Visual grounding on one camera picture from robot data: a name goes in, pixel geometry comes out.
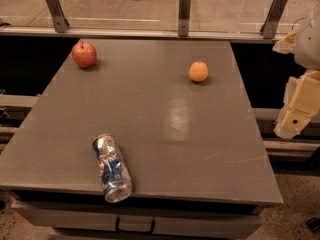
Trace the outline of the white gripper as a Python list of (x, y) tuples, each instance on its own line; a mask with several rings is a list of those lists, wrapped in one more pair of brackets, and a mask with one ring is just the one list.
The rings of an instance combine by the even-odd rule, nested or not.
[(290, 77), (283, 98), (275, 134), (282, 139), (299, 135), (320, 111), (320, 2), (300, 24), (277, 41), (272, 50), (280, 54), (294, 52), (295, 62), (307, 70), (299, 78)]

